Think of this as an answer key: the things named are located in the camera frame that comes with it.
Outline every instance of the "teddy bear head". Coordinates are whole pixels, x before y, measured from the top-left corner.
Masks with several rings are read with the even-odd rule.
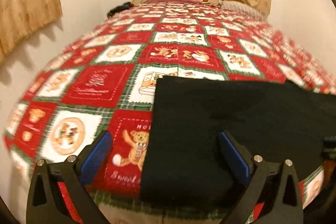
[[[131,131],[131,136],[136,143],[148,143],[149,133],[145,131]]]

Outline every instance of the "black fabric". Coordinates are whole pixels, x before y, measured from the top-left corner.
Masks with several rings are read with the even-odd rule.
[[[336,96],[294,83],[157,80],[140,199],[164,205],[229,207],[241,191],[218,149],[228,130],[265,160],[291,159],[299,180],[322,164],[322,138],[334,134]]]

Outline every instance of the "bedspread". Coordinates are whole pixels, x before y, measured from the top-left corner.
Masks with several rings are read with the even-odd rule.
[[[112,223],[118,223],[118,215],[133,223],[131,217],[120,217],[124,209],[145,215],[143,223],[156,223],[153,215],[221,218],[218,210],[163,211],[115,197],[138,195],[156,80],[164,75],[279,83],[287,78],[315,92],[336,94],[335,78],[267,22],[208,3],[143,3],[69,44],[38,73],[4,132],[15,166],[29,181],[38,159],[64,161],[108,130],[113,148],[91,195]],[[319,168],[301,182],[304,206],[322,180]],[[139,216],[135,223],[142,223]]]

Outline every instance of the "silver screw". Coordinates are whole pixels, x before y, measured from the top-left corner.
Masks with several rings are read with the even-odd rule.
[[[253,157],[253,159],[254,159],[256,162],[262,162],[262,161],[263,161],[263,157],[260,156],[260,155],[255,155],[255,156]]]
[[[293,162],[291,160],[285,160],[285,164],[287,166],[292,166],[293,165]]]
[[[38,161],[37,161],[37,165],[38,165],[38,166],[42,166],[42,165],[44,165],[44,160],[38,160]]]
[[[68,162],[74,162],[75,160],[76,160],[76,156],[75,155],[71,155],[71,156],[69,156],[68,158],[67,158],[67,161]]]

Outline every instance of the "black object on bed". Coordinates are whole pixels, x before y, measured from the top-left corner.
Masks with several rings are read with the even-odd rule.
[[[253,154],[291,159],[299,180],[323,160],[322,138],[336,126],[336,97],[292,82],[157,80],[140,198],[164,205],[229,207],[242,188],[218,149],[228,130]]]

